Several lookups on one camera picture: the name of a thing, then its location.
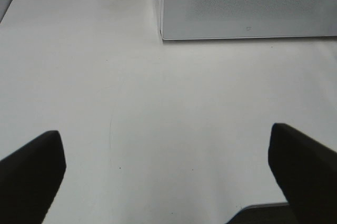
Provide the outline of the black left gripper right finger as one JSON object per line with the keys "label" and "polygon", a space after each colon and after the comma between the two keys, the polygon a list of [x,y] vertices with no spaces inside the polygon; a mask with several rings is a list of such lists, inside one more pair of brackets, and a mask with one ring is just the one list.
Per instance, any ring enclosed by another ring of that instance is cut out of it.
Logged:
{"label": "black left gripper right finger", "polygon": [[336,223],[336,152],[275,123],[268,163],[299,223]]}

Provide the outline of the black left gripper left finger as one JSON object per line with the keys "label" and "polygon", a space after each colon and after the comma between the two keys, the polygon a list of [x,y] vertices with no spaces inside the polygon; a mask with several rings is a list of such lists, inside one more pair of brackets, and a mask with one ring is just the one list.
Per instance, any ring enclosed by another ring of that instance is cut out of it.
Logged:
{"label": "black left gripper left finger", "polygon": [[66,159],[60,133],[47,131],[1,160],[1,223],[42,223]]}

